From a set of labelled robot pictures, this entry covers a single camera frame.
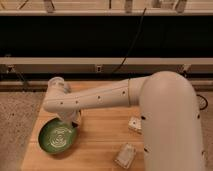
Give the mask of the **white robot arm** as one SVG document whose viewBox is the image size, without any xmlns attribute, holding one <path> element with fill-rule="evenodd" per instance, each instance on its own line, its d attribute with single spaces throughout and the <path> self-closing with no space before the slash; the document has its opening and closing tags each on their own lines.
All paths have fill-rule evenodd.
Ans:
<svg viewBox="0 0 213 171">
<path fill-rule="evenodd" d="M 160 71 L 72 92 L 61 77 L 48 82 L 43 108 L 61 118 L 76 110 L 137 106 L 145 171 L 206 171 L 201 115 L 195 89 L 182 75 Z"/>
</svg>

